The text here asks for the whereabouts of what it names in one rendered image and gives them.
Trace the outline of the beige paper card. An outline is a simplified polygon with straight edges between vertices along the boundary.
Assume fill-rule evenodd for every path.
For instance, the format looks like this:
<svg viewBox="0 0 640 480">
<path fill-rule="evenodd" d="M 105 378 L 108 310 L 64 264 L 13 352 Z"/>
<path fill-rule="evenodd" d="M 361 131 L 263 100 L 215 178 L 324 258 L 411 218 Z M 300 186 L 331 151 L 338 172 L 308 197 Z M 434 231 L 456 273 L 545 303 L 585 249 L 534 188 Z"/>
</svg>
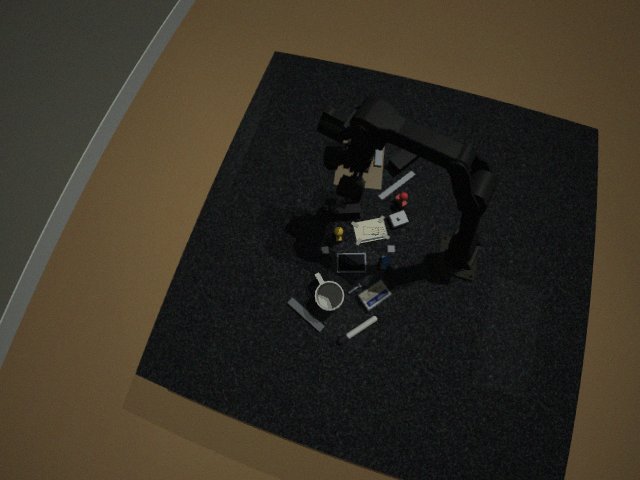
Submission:
<svg viewBox="0 0 640 480">
<path fill-rule="evenodd" d="M 357 244 L 359 246 L 360 243 L 380 240 L 380 239 L 388 239 L 390 236 L 387 234 L 385 222 L 385 217 L 382 215 L 381 218 L 354 222 L 352 221 L 352 225 L 354 227 Z"/>
</svg>

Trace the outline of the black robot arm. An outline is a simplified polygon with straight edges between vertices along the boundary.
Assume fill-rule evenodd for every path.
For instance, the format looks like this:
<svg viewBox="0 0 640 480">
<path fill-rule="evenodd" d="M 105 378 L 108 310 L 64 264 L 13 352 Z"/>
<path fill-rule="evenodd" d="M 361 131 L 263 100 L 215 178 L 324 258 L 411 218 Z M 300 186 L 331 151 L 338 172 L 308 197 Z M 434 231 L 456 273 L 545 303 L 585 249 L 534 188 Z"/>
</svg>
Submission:
<svg viewBox="0 0 640 480">
<path fill-rule="evenodd" d="M 444 266 L 471 270 L 481 247 L 479 221 L 498 185 L 488 161 L 478 155 L 474 146 L 410 122 L 401 117 L 395 106 L 371 96 L 350 116 L 327 105 L 317 131 L 338 141 L 326 145 L 323 162 L 327 169 L 337 170 L 342 165 L 349 169 L 350 148 L 353 155 L 365 159 L 387 143 L 445 168 L 462 216 L 446 248 Z M 348 143 L 344 139 L 349 139 Z"/>
</svg>

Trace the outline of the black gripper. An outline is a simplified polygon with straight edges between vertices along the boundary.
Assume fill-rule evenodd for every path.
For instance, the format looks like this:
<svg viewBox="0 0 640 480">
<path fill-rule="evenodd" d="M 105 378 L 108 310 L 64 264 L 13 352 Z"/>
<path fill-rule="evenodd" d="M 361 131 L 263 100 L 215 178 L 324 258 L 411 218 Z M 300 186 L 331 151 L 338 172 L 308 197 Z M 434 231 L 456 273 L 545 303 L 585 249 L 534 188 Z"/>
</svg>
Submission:
<svg viewBox="0 0 640 480">
<path fill-rule="evenodd" d="M 369 167 L 374 155 L 375 151 L 370 157 L 361 159 L 353 155 L 351 148 L 349 149 L 347 155 L 347 158 L 349 158 L 349 172 L 354 173 L 353 175 L 351 174 L 351 176 L 343 174 L 336 189 L 337 195 L 355 201 L 359 201 L 361 199 L 366 183 L 363 178 L 363 174 L 369 173 Z M 358 173 L 360 173 L 359 176 L 357 176 Z"/>
</svg>

